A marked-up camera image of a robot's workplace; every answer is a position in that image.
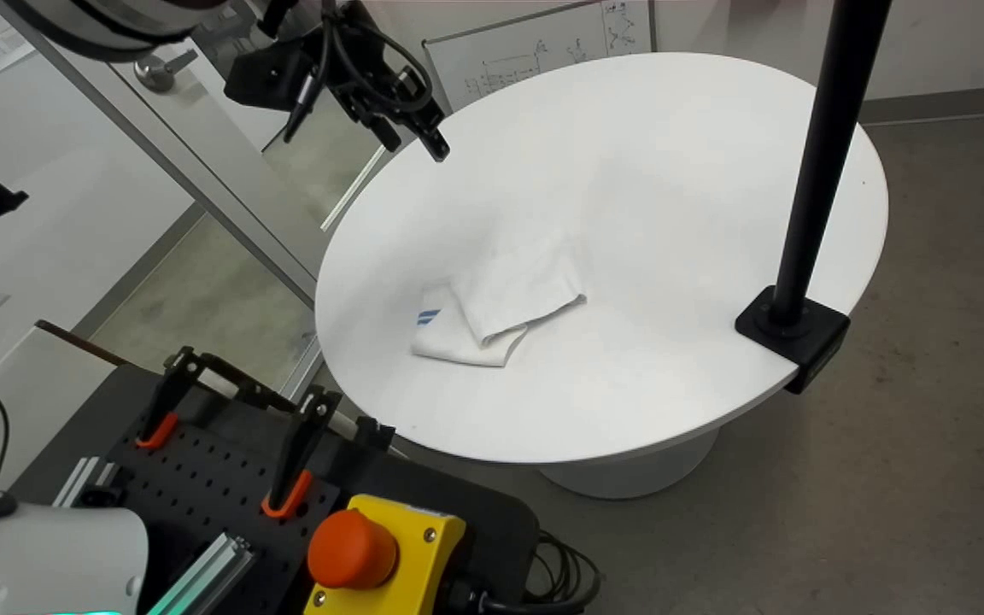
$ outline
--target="stand base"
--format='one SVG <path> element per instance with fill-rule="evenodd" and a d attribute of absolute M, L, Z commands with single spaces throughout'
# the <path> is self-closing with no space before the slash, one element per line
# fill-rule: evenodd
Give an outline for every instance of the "stand base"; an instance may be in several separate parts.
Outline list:
<path fill-rule="evenodd" d="M 737 315 L 735 330 L 796 362 L 799 371 L 786 389 L 803 393 L 809 378 L 818 378 L 825 364 L 837 354 L 843 330 L 847 330 L 847 317 L 825 305 L 803 300 L 803 315 L 796 323 L 777 323 L 770 317 L 770 305 L 771 305 L 771 287 L 767 287 Z"/>
<path fill-rule="evenodd" d="M 712 455 L 718 431 L 694 439 L 659 446 L 653 455 L 618 457 L 618 461 L 586 461 L 539 469 L 554 485 L 587 494 L 587 498 L 643 498 L 656 494 L 702 469 Z"/>

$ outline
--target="white cloth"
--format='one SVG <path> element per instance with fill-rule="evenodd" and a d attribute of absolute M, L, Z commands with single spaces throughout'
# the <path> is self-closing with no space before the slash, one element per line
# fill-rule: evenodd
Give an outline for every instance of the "white cloth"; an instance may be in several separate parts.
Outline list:
<path fill-rule="evenodd" d="M 545 322 L 586 297 L 570 241 L 561 233 L 490 251 L 454 272 L 451 289 L 479 341 Z"/>
<path fill-rule="evenodd" d="M 490 341 L 479 341 L 451 292 L 451 287 L 431 287 L 423 289 L 419 312 L 418 312 L 418 333 L 414 333 L 414 354 L 437 359 L 437 362 L 463 362 L 463 364 L 486 364 L 501 370 L 512 354 L 512 348 L 524 341 L 525 328 L 496 333 Z"/>

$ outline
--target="table pedestal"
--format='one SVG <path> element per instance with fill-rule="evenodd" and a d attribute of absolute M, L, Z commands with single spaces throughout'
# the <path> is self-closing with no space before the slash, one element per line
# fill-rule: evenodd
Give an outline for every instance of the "table pedestal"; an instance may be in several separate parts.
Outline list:
<path fill-rule="evenodd" d="M 614 461 L 549 463 L 549 469 L 539 469 L 539 475 L 587 498 L 643 498 L 643 494 L 656 494 L 676 485 L 694 469 L 702 469 L 713 439 L 718 439 L 718 431 L 706 431 L 689 439 L 656 446 L 651 455 L 632 455 L 632 457 L 614 457 Z"/>

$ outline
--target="white wall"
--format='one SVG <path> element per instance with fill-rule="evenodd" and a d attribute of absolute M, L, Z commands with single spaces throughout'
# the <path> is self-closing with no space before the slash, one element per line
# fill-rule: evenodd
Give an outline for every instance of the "white wall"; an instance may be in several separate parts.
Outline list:
<path fill-rule="evenodd" d="M 192 198 L 41 53 L 0 74 L 0 362 L 37 317 L 80 323 Z"/>
<path fill-rule="evenodd" d="M 371 0 L 380 22 L 423 36 L 524 17 L 570 0 Z M 760 58 L 818 77 L 835 0 L 653 0 L 663 52 Z M 984 0 L 896 0 L 870 94 L 984 88 Z"/>

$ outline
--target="gray floor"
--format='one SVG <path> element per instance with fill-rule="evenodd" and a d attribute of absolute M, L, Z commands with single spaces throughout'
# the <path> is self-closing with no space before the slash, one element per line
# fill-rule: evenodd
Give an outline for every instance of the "gray floor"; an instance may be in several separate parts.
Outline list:
<path fill-rule="evenodd" d="M 892 178 L 890 251 L 807 396 L 732 422 L 696 475 L 639 501 L 427 457 L 587 549 L 609 574 L 595 615 L 984 612 L 984 119 L 870 136 Z M 261 333 L 253 348 L 289 333 L 233 328 Z"/>

